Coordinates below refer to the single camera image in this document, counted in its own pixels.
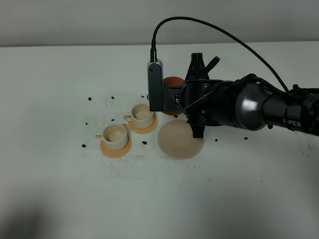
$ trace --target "white cup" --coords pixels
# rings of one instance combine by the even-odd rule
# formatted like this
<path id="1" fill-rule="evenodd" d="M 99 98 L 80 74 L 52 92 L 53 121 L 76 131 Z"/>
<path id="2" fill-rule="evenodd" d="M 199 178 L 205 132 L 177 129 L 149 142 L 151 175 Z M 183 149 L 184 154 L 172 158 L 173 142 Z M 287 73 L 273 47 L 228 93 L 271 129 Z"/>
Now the white cup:
<path id="1" fill-rule="evenodd" d="M 103 132 L 95 133 L 95 137 L 104 141 L 105 146 L 110 150 L 120 150 L 128 144 L 127 124 L 111 124 Z"/>
<path id="2" fill-rule="evenodd" d="M 125 113 L 123 117 L 131 121 L 137 128 L 148 128 L 154 123 L 154 112 L 145 104 L 139 104 L 132 108 L 131 112 Z"/>

